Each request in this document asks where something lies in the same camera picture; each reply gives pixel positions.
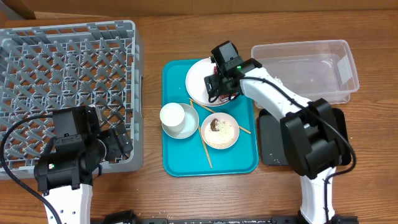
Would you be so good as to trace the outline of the red snack wrapper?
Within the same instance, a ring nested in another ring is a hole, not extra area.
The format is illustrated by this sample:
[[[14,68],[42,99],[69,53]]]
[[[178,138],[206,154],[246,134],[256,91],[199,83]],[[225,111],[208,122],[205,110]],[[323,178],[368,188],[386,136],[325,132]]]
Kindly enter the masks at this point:
[[[229,81],[230,78],[226,78],[217,67],[214,68],[214,96],[222,103],[233,101],[239,95],[239,91],[234,89],[233,82]]]

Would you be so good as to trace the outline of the brown food scrap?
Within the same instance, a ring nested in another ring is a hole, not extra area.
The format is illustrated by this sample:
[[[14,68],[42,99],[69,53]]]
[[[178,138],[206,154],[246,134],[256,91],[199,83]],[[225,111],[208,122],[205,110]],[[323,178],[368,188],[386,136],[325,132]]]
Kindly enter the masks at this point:
[[[218,120],[216,118],[213,119],[212,122],[210,123],[210,128],[212,131],[214,131],[214,132],[219,131],[217,124],[218,124]]]

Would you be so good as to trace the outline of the small white plate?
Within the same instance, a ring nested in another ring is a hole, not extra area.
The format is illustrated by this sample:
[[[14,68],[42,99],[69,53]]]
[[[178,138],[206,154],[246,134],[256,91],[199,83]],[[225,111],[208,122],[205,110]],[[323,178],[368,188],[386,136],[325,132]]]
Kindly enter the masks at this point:
[[[202,122],[201,136],[210,147],[227,149],[238,140],[239,125],[229,114],[213,113]]]

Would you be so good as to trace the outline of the white cup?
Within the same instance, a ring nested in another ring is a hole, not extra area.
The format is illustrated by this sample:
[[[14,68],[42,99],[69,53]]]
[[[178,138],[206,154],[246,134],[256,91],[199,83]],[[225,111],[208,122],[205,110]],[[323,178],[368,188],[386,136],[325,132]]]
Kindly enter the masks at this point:
[[[181,131],[185,126],[185,110],[178,103],[167,103],[160,111],[160,120],[171,131]]]

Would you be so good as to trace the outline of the pile of rice grains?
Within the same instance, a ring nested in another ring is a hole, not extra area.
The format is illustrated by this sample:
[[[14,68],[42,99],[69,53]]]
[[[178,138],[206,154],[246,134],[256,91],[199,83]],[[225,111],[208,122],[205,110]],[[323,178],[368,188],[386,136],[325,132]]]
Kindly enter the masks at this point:
[[[226,148],[234,139],[234,128],[225,120],[218,119],[217,127],[219,131],[212,131],[210,123],[205,128],[205,139],[211,147]]]

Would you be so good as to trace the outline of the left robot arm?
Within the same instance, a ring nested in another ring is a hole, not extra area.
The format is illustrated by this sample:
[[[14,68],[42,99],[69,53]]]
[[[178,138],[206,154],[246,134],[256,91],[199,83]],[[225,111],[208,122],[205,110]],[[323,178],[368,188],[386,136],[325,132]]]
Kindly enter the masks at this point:
[[[54,111],[55,137],[34,167],[49,223],[89,223],[93,172],[101,162],[132,151],[124,124],[101,130],[99,109],[78,106]]]

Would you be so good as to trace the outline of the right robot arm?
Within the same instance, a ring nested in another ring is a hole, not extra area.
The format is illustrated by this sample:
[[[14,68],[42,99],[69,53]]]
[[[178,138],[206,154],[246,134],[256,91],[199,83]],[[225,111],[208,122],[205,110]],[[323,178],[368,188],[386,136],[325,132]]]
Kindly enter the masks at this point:
[[[211,51],[210,60],[216,68],[204,79],[209,102],[244,95],[278,120],[285,158],[300,176],[299,223],[341,223],[332,206],[333,179],[357,162],[343,112],[323,98],[311,101],[292,92],[256,59],[243,60],[228,40]]]

